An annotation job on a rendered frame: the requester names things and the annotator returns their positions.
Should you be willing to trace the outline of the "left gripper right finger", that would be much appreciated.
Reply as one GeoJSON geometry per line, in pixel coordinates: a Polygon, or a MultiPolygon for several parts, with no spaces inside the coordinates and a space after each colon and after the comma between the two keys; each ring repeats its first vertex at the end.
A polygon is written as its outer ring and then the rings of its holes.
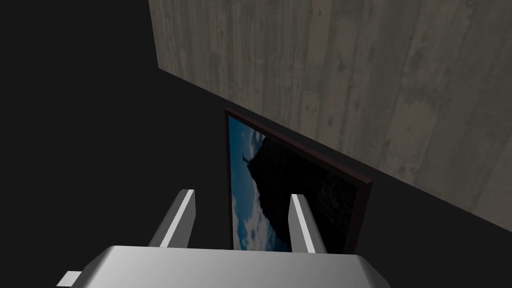
{"type": "Polygon", "coordinates": [[[290,196],[287,225],[293,253],[325,254],[327,252],[304,195],[290,196]]]}

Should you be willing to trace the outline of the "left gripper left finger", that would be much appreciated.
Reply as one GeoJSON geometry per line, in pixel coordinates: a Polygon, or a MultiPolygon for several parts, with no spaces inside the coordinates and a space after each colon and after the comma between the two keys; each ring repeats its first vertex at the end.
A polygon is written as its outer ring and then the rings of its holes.
{"type": "Polygon", "coordinates": [[[195,190],[178,192],[165,218],[153,235],[149,246],[187,248],[196,218],[195,190]]]}

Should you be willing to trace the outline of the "dark framed mountain picture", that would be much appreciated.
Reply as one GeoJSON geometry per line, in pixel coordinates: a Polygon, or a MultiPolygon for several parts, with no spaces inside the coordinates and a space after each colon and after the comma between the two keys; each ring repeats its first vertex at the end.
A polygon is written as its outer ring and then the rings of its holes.
{"type": "Polygon", "coordinates": [[[373,181],[233,109],[224,121],[230,247],[291,252],[290,204],[302,195],[324,251],[354,254],[373,181]]]}

